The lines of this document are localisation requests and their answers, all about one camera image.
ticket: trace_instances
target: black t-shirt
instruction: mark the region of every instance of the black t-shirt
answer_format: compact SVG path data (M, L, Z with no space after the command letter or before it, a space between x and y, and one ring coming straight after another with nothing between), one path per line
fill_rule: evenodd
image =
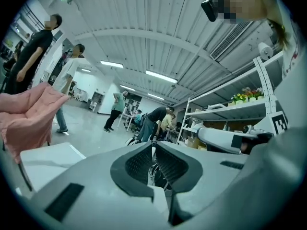
M166 116L166 107L164 106L158 107L152 113L149 113L147 115L149 120L153 122L157 122L158 120L162 121L165 116Z
M28 62L31 55L37 50L38 47L43 49L42 54L38 57L38 59L34 62L34 64L30 67L25 75L26 80L32 80L33 76L35 75L36 68L41 61L42 57L44 56L45 52L49 48L52 42L52 32L50 30L42 30L40 32L35 33L30 42L24 47L22 50L16 65L13 68L14 72L19 72L25 64Z

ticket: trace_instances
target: hand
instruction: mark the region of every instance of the hand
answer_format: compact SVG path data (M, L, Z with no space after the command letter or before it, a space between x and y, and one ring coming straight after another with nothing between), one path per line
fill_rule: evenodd
M22 82L24 80L26 72L23 70L20 70L17 74L17 82Z

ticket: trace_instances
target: gray floor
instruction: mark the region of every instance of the gray floor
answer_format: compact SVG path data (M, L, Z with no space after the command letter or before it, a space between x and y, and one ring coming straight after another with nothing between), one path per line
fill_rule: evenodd
M112 126L114 131L105 132L103 127L109 116L94 114L90 110L86 110L84 104L75 99L70 99L63 106L63 111L69 131L67 134L56 133L59 127L54 122L51 145L69 142L85 157L89 157L121 148L133 136L131 131L126 132L123 121L117 129L119 118ZM12 188L20 188L22 195L30 198L32 193L28 190L17 164L7 151L0 150L0 162L11 181Z

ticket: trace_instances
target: air vent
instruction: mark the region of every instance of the air vent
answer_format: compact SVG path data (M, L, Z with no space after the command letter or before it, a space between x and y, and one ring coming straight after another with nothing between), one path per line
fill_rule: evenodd
M236 25L230 33L225 37L225 39L220 42L220 44L213 50L210 54L211 58L216 60L222 53L225 52L244 31L252 24L253 22L244 22Z
M241 163L236 163L236 162L232 162L232 161L223 161L220 163L221 165L230 167L230 168L234 168L234 169L238 169L238 170L242 170L244 165Z

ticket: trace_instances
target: cardboard box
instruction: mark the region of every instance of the cardboard box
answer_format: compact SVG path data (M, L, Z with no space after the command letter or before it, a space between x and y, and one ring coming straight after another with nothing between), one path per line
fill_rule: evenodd
M199 147L207 149L206 144L202 143L198 138L188 136L188 147L199 149Z

